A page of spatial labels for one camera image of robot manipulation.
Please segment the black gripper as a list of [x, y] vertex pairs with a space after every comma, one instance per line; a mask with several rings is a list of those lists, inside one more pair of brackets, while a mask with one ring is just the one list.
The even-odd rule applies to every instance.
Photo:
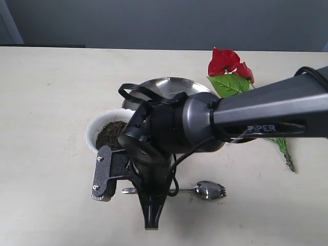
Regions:
[[169, 169], [174, 153], [174, 109], [144, 102], [118, 137], [139, 175], [135, 183], [145, 229], [158, 229], [171, 180]]

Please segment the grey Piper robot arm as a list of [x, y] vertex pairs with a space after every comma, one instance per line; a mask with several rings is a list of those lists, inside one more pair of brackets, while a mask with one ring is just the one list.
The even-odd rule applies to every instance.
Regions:
[[138, 109], [118, 137], [141, 176], [135, 181], [145, 229], [157, 230], [179, 163], [195, 152], [257, 138], [327, 137], [327, 68], [223, 99], [185, 92], [166, 99], [136, 84], [119, 94]]

